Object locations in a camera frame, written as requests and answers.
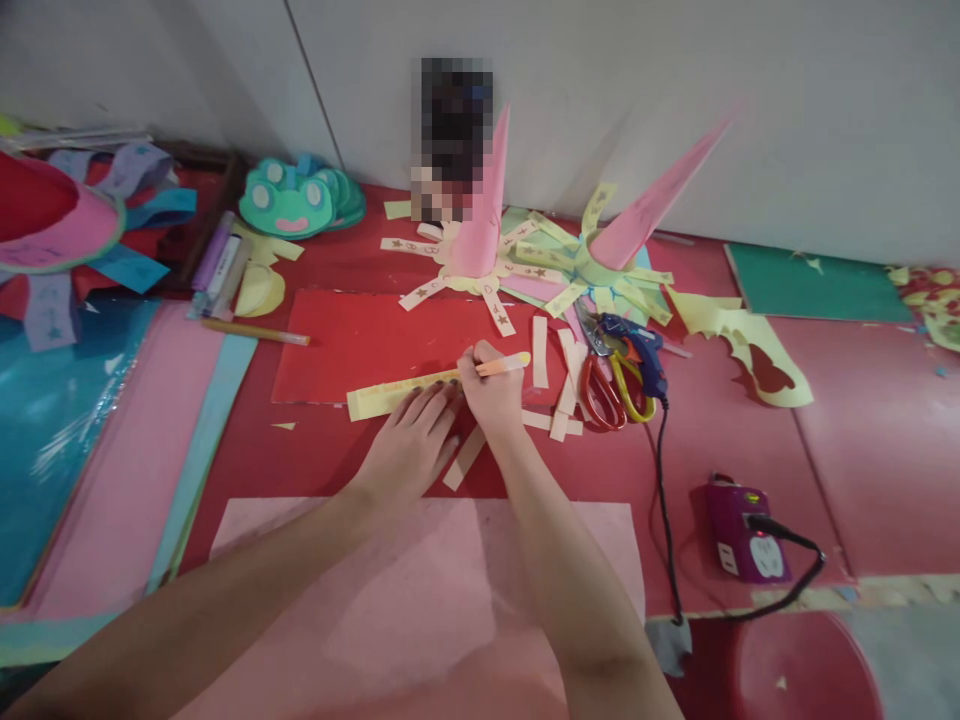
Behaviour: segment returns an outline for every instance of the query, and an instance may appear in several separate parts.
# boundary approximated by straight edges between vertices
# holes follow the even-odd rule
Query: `colorful paper hat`
[[[470,219],[460,226],[460,232],[450,248],[453,275],[485,277],[497,262],[509,128],[510,104],[507,103],[493,134],[492,152],[483,159],[483,180],[479,192],[473,195]]]
[[[623,270],[633,260],[680,193],[710,156],[733,122],[730,115],[712,132],[700,138],[686,155],[661,175],[590,244],[590,255],[611,270]]]
[[[123,204],[61,170],[0,152],[0,270],[27,275],[103,255],[123,234]]]

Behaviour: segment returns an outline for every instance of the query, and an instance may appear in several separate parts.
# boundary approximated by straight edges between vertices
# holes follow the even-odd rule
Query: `red table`
[[[308,241],[307,251],[297,263],[276,268],[286,279],[287,296],[276,312],[260,319],[261,324],[278,329],[286,327],[295,288],[399,295],[435,276],[435,266],[425,258],[379,249],[381,237],[416,239],[414,223],[387,221],[383,213],[384,200],[401,200],[409,194],[370,186],[365,187],[365,191],[369,215],[360,225]],[[677,290],[707,295],[738,294],[722,243],[704,240],[685,247],[651,241],[649,247],[654,268],[672,270]],[[447,293],[449,291],[443,291],[439,297],[455,297]],[[857,504],[855,491],[851,493],[846,489],[862,489],[869,484],[878,466],[890,468],[877,476],[883,482],[889,483],[892,479],[899,482],[899,477],[892,477],[898,475],[897,468],[913,467],[912,458],[904,448],[910,446],[916,433],[929,432],[931,426],[937,428],[936,446],[942,452],[938,451],[930,469],[937,478],[942,476],[945,480],[947,476],[942,473],[949,459],[950,444],[940,441],[946,435],[952,435],[953,445],[960,440],[956,390],[951,396],[952,408],[939,408],[933,416],[927,416],[925,425],[905,421],[912,413],[929,412],[934,402],[931,393],[938,382],[945,382],[943,378],[933,375],[927,365],[915,367],[915,363],[911,364],[915,358],[906,351],[898,351],[895,360],[883,363],[862,354],[864,348],[874,356],[883,354],[886,346],[878,347],[876,343],[864,346],[862,340],[872,341],[882,334],[888,339],[893,336],[896,347],[908,342],[917,345],[922,355],[921,338],[887,328],[858,330],[859,324],[776,320],[774,325],[811,381],[817,401],[809,408],[777,409],[753,399],[748,376],[729,358],[722,340],[693,336],[684,341],[684,347],[693,353],[692,358],[669,354],[663,357],[671,388],[664,449],[667,496],[676,538],[680,589],[689,612],[753,607],[753,588],[723,572],[716,557],[701,492],[713,471],[725,472],[744,484],[766,490],[777,519],[815,540],[829,556],[818,584],[848,585],[854,582],[853,571],[861,571],[854,561],[859,561],[861,556],[878,555],[872,553],[871,548],[884,545],[873,545],[874,536],[863,534],[863,511],[867,507],[851,508],[851,501]],[[679,320],[671,323],[666,334],[682,340],[685,334],[682,323]],[[492,326],[488,337],[496,341]],[[838,347],[846,352],[843,362],[836,361]],[[278,344],[264,342],[254,355],[200,502],[187,545],[186,569],[206,561],[230,498],[330,495],[359,467],[382,423],[382,419],[350,423],[346,408],[332,405],[272,404],[270,394],[281,349]],[[949,360],[954,363],[951,368],[958,368],[955,374],[960,375],[960,363],[953,358]],[[846,373],[862,369],[858,362],[874,363],[877,369],[846,383]],[[911,383],[923,385],[923,393],[897,390],[904,373]],[[889,388],[885,394],[879,391],[883,386]],[[878,398],[884,397],[891,400],[886,412],[895,413],[901,421],[892,418],[885,421],[883,418],[888,416],[878,412],[878,405],[882,404]],[[851,427],[862,414],[860,407],[871,415],[863,429]],[[948,420],[953,421],[949,429],[943,425]],[[280,422],[298,424],[293,432],[269,427],[271,423]],[[851,470],[842,462],[830,459],[831,449],[834,456],[837,452],[842,454],[847,433],[852,433],[851,437],[875,437],[875,454],[870,463]],[[670,594],[662,562],[663,529],[655,495],[653,438],[649,429],[630,426],[618,433],[586,432],[583,437],[568,437],[562,444],[550,440],[543,431],[531,430],[531,434],[571,499],[631,505],[643,559],[648,615],[670,614]],[[893,438],[890,443],[886,442],[888,435]],[[822,453],[822,462],[818,453]],[[919,470],[922,473],[926,467],[920,466]],[[888,535],[888,542],[904,541],[911,531],[899,525],[900,519],[923,516],[927,512],[928,496],[946,491],[945,484],[939,480],[924,483],[923,503],[915,506],[915,512],[901,514],[902,506],[885,509],[886,514],[880,519],[883,525],[899,527],[897,532]],[[952,493],[960,497],[960,490],[954,488]],[[438,484],[429,494],[451,493]],[[487,449],[481,453],[458,495],[506,497],[502,478]],[[891,497],[905,500],[902,493],[893,493]],[[952,512],[953,517],[958,516],[955,510]],[[944,541],[949,538],[949,526],[944,524],[948,519],[945,513],[936,515],[936,523],[927,526],[924,540],[929,541],[932,536]],[[956,545],[936,551],[936,562],[925,563],[924,567],[935,565],[941,568],[940,572],[960,571]],[[857,547],[857,553],[845,553],[848,547]],[[803,550],[788,548],[787,555],[797,573],[810,562],[809,554]],[[903,571],[901,563],[895,566],[890,572]],[[885,566],[881,561],[863,567],[868,572],[883,574]]]

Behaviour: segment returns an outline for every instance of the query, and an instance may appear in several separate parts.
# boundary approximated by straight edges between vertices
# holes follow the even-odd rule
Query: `red sheet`
[[[312,340],[308,347],[284,346],[273,402],[346,402],[352,390],[450,370],[465,348],[483,339],[507,355],[531,350],[537,311],[526,303],[507,307],[517,334],[504,338],[486,304],[472,295],[430,298],[410,312],[397,300],[396,295],[298,291],[288,329]],[[534,388],[528,370],[525,404],[552,405],[560,395],[566,366],[556,333],[550,334],[552,387]]]

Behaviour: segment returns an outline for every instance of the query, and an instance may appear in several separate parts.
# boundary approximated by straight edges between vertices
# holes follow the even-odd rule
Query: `pink paper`
[[[317,498],[227,505],[214,552]],[[574,503],[643,615],[630,506]],[[507,500],[426,498],[320,577],[178,718],[569,717]]]
[[[657,225],[680,197],[687,183],[720,142],[733,118],[734,116],[730,115],[715,130],[700,138],[686,155],[614,218],[590,245],[590,254],[594,260],[613,270],[622,270],[637,256],[647,238],[657,229]]]
[[[492,152],[483,159],[483,180],[479,192],[473,196],[470,219],[460,226],[460,232],[450,248],[450,265],[454,275],[485,277],[497,262],[509,128],[510,104],[507,103],[493,134]]]
[[[165,302],[27,605],[2,622],[121,612],[150,574],[223,335]]]

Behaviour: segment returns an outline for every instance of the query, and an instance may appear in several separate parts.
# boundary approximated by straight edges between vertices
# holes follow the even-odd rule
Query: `green paper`
[[[738,243],[726,248],[747,309],[758,315],[914,321],[882,265]],[[819,260],[822,273],[808,260]]]

